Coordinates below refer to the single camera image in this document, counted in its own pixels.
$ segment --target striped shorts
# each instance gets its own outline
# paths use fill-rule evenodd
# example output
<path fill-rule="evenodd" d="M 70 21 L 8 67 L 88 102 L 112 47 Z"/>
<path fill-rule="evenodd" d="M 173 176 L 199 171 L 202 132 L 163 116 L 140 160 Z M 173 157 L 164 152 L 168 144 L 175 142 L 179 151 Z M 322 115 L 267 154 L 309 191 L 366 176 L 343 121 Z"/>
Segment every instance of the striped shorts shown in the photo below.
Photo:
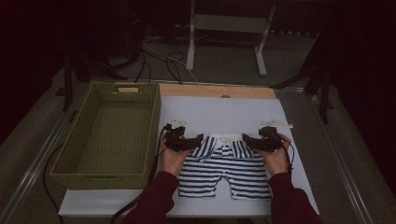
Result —
<path fill-rule="evenodd" d="M 215 197 L 216 185 L 224 178 L 233 199 L 271 199 L 262 157 L 241 139 L 240 134 L 209 135 L 184 162 L 179 196 Z"/>

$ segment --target black controller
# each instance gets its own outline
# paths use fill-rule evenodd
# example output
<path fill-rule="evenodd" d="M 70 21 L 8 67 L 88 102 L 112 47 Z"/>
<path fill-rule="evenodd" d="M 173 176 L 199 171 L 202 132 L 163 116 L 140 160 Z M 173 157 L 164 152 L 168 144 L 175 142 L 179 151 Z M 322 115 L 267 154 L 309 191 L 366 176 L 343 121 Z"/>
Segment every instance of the black controller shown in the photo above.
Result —
<path fill-rule="evenodd" d="M 165 136 L 165 145 L 174 150 L 175 152 L 190 150 L 199 147 L 204 140 L 204 134 L 198 134 L 196 138 L 185 138 L 184 131 L 185 127 L 178 127 L 172 129 L 172 125 L 166 124 L 165 130 L 167 131 Z"/>
<path fill-rule="evenodd" d="M 252 138 L 242 133 L 242 139 L 247 146 L 256 150 L 274 152 L 276 149 L 283 147 L 282 137 L 277 133 L 275 127 L 263 127 L 259 129 L 261 139 Z"/>

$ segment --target green wicker basket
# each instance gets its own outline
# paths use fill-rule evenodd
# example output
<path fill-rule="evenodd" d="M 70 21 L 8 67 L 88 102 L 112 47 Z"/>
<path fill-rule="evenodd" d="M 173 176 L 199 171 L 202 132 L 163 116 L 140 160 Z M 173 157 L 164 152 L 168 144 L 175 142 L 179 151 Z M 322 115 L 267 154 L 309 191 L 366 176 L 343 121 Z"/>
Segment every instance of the green wicker basket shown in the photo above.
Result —
<path fill-rule="evenodd" d="M 160 113 L 158 84 L 93 82 L 50 175 L 68 189 L 143 189 Z"/>

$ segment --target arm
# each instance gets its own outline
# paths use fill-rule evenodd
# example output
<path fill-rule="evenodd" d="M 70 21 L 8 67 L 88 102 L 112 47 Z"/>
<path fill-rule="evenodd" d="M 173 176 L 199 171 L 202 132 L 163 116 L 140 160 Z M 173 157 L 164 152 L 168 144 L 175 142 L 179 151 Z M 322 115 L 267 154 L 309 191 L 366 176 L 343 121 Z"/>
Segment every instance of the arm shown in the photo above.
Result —
<path fill-rule="evenodd" d="M 270 178 L 269 184 L 274 197 L 271 213 L 274 224 L 283 223 L 323 223 L 302 189 L 291 183 L 291 175 L 281 173 Z"/>
<path fill-rule="evenodd" d="M 290 140 L 281 134 L 285 140 L 284 147 L 288 149 Z M 257 151 L 271 174 L 269 185 L 273 191 L 271 213 L 274 224 L 319 224 L 323 223 L 315 212 L 308 196 L 302 189 L 296 189 L 291 183 L 291 174 L 288 173 L 286 152 L 280 148 L 275 152 Z"/>
<path fill-rule="evenodd" d="M 166 214 L 174 206 L 172 195 L 177 186 L 178 180 L 174 175 L 160 171 L 153 183 L 143 191 L 137 207 L 127 214 L 123 223 L 167 223 Z"/>
<path fill-rule="evenodd" d="M 135 209 L 123 220 L 123 224 L 167 223 L 166 214 L 173 208 L 172 196 L 178 187 L 178 173 L 190 150 L 175 152 L 161 141 L 161 171 L 151 185 L 143 190 Z"/>

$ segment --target person's right hand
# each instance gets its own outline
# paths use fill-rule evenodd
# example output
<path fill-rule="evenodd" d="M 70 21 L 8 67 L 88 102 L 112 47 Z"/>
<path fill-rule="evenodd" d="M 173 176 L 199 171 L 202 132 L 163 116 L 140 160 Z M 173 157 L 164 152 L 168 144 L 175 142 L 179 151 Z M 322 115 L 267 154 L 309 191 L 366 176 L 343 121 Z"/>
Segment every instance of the person's right hand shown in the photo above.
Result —
<path fill-rule="evenodd" d="M 285 140 L 283 146 L 286 150 L 288 150 L 290 146 L 290 139 L 283 134 L 281 134 L 280 136 Z M 283 148 L 279 148 L 274 152 L 267 152 L 261 150 L 256 151 L 257 153 L 262 155 L 263 162 L 271 175 L 288 172 L 289 163 L 286 152 Z"/>
<path fill-rule="evenodd" d="M 165 145 L 165 136 L 166 133 L 161 139 L 161 170 L 177 177 L 183 167 L 184 160 L 192 152 L 192 149 L 175 152 Z"/>

